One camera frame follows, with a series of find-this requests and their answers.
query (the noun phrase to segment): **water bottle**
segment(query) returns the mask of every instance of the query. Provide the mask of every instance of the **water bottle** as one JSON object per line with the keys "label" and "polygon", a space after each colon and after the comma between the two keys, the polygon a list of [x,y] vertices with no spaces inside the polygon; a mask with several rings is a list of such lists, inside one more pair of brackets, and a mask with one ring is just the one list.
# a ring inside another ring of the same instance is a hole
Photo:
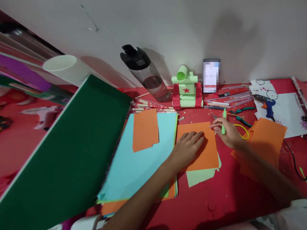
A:
{"label": "water bottle", "polygon": [[131,45],[124,45],[122,48],[125,51],[125,53],[121,53],[122,61],[148,92],[158,102],[171,101],[172,95],[147,54],[138,47],[135,50]]}

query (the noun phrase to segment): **power cord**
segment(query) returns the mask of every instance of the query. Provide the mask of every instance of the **power cord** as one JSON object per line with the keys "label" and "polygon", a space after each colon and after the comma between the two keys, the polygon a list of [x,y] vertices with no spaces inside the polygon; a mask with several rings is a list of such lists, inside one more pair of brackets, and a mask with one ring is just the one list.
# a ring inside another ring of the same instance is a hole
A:
{"label": "power cord", "polygon": [[291,154],[292,154],[292,158],[293,158],[293,163],[294,163],[294,168],[295,168],[296,174],[298,175],[298,177],[299,177],[301,180],[307,181],[307,178],[302,178],[301,175],[298,173],[298,170],[297,170],[297,168],[296,168],[296,162],[295,162],[294,154],[293,154],[292,150],[290,149],[289,145],[285,142],[285,140],[284,140],[284,143],[286,144],[286,146],[288,147],[288,149],[290,150],[290,152],[291,152]]}

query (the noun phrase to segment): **green-handled pliers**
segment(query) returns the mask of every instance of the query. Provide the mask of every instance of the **green-handled pliers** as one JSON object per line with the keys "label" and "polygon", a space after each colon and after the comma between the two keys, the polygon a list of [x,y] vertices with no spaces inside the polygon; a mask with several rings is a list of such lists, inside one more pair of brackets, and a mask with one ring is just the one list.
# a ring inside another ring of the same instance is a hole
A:
{"label": "green-handled pliers", "polygon": [[[234,116],[236,116],[238,113],[241,113],[241,112],[243,112],[245,110],[254,110],[254,109],[256,109],[256,108],[255,107],[245,107],[243,109],[237,109],[236,111],[229,110],[228,112],[233,114]],[[249,123],[247,123],[242,117],[239,117],[239,116],[236,116],[236,117],[237,117],[238,121],[240,121],[241,123],[243,123],[247,127],[251,127],[252,126]]]}

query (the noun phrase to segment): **smartphone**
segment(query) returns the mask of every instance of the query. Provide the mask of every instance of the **smartphone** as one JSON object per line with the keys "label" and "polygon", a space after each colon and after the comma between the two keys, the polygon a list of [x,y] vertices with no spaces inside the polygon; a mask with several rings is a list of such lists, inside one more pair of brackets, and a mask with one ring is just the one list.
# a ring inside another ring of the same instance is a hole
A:
{"label": "smartphone", "polygon": [[204,93],[216,93],[221,73],[220,59],[204,59]]}

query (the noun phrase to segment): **dark green board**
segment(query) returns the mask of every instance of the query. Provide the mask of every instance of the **dark green board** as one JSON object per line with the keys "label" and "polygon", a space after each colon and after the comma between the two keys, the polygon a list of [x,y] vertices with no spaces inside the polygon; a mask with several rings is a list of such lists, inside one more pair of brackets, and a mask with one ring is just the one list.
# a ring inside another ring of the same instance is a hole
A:
{"label": "dark green board", "polygon": [[47,230],[92,207],[130,101],[91,75],[0,202],[0,229]]}

